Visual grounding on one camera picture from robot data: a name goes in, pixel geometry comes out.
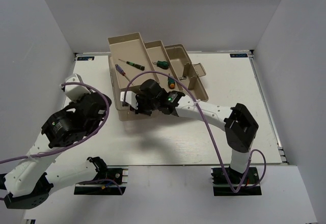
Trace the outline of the thin black green screwdriver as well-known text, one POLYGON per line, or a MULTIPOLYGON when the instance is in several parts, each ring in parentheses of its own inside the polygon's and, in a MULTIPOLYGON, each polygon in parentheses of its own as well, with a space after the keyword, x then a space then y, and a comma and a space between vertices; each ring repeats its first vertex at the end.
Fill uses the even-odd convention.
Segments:
POLYGON ((144 71, 145 70, 145 67, 142 66, 142 65, 135 64, 133 62, 125 61, 125 60, 122 60, 122 59, 119 59, 119 60, 122 61, 122 62, 124 62, 124 63, 126 63, 126 64, 128 64, 128 65, 130 65, 130 66, 132 66, 132 67, 134 67, 134 68, 136 68, 136 69, 138 69, 138 70, 141 70, 141 71, 144 71))

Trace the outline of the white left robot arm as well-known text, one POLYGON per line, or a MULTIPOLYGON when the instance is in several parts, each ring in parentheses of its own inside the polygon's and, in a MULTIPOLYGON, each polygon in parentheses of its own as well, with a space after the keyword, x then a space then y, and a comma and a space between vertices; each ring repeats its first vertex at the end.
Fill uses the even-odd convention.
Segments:
POLYGON ((22 160, 13 170, 1 175, 1 189, 8 193, 4 203, 8 209, 33 209, 54 192, 79 182, 101 183, 107 179, 105 162, 88 157, 78 166, 50 172, 58 157, 55 150, 67 149, 94 132, 106 115, 111 100, 106 95, 89 93, 52 114, 41 127, 37 141, 28 151, 36 158, 22 160))

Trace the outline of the blue red handled screwdriver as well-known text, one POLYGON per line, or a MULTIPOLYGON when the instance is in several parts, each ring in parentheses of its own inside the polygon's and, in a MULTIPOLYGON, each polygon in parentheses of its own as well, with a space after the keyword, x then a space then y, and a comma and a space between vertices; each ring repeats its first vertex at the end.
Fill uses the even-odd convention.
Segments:
POLYGON ((115 64, 115 68, 118 73, 120 73, 122 76, 124 76, 130 82, 130 79, 128 78, 128 76, 126 75, 124 70, 118 64, 115 64))

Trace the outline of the beige toolbox with clear lid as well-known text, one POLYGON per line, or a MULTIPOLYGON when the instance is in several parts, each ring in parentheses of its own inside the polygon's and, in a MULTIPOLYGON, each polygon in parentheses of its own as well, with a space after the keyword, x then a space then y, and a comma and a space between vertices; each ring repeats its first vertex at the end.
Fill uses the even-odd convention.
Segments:
POLYGON ((168 74, 181 82, 175 86, 175 91, 183 92, 183 87, 186 86, 196 99, 208 101, 208 94, 201 81, 201 77, 206 75, 206 71, 202 64, 192 63, 182 44, 165 46, 161 40, 145 43, 140 33, 109 37, 108 44, 111 51, 108 65, 114 91, 115 107, 120 121, 146 118, 145 115, 136 115, 128 107, 122 106, 120 101, 121 92, 128 90, 137 93, 140 85, 148 79, 155 80, 162 88, 170 92, 168 74), (145 70, 138 70, 119 59, 142 65, 145 70), (169 69, 164 70, 154 65, 153 62, 157 61, 167 61, 170 64, 169 69), (124 70, 130 82, 117 72, 115 64, 118 64, 124 70))

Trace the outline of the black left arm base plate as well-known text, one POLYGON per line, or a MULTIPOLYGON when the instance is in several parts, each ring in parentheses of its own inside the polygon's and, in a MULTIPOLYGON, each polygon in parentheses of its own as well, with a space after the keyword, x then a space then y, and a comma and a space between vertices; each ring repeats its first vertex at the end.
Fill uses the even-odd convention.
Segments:
POLYGON ((76 184, 74 195, 123 195, 128 181, 127 166, 108 166, 91 183, 76 184))

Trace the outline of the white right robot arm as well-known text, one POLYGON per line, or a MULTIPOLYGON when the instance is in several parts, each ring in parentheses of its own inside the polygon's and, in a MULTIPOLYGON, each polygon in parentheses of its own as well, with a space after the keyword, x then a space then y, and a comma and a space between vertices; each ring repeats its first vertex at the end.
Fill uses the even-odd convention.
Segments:
POLYGON ((234 107, 225 107, 194 101, 183 92, 167 92, 152 79, 141 84, 139 93, 128 92, 126 103, 136 114, 150 116, 158 110, 165 115, 206 121, 221 129, 232 149, 229 166, 231 179, 240 183, 248 177, 250 150, 259 125, 245 105, 237 103, 234 107))

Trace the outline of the stubby green orange screwdriver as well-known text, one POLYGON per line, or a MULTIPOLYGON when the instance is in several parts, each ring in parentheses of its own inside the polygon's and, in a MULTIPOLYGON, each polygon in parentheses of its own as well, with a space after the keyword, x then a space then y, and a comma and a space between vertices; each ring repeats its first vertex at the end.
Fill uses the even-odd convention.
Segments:
POLYGON ((175 83, 175 80, 173 78, 171 78, 171 75, 168 74, 168 87, 170 89, 175 89, 175 86, 176 86, 176 83, 175 83))

